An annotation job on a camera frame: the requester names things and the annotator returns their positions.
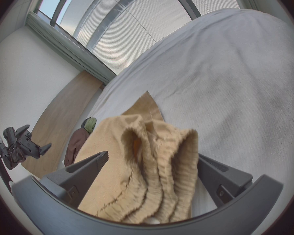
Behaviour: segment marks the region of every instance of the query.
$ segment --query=mattress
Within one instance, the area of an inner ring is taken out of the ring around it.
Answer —
[[[89,116],[120,115],[146,91],[167,123],[197,130],[199,153],[284,184],[265,231],[294,195],[294,30],[254,10],[208,13],[124,69]],[[198,180],[192,215],[215,208]]]

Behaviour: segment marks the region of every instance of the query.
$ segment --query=robotic claw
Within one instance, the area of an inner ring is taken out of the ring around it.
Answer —
[[[16,131],[13,127],[5,129],[3,136],[7,140],[8,147],[4,145],[0,136],[0,174],[6,184],[12,180],[5,170],[2,160],[6,167],[12,170],[19,163],[24,162],[28,156],[39,159],[40,155],[43,156],[51,147],[51,143],[43,147],[35,144],[31,140],[32,134],[27,130],[28,128],[29,124],[18,128]]]

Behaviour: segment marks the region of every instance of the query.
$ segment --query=green curtain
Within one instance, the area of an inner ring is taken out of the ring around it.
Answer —
[[[75,67],[79,70],[86,70],[102,81],[104,85],[107,85],[116,76],[93,54],[79,47],[34,12],[28,14],[26,23],[35,33],[71,61]]]

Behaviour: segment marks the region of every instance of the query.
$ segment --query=wooden headboard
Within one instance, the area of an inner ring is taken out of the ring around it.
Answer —
[[[57,170],[59,160],[73,128],[102,82],[86,71],[79,73],[52,100],[32,131],[32,141],[51,148],[39,159],[28,157],[22,166],[35,176]]]

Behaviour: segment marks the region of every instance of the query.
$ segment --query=beige garment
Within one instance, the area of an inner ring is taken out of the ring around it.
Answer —
[[[79,209],[126,223],[151,216],[161,223],[188,218],[197,180],[197,132],[165,123],[148,92],[124,114],[103,120],[75,159],[109,152]]]

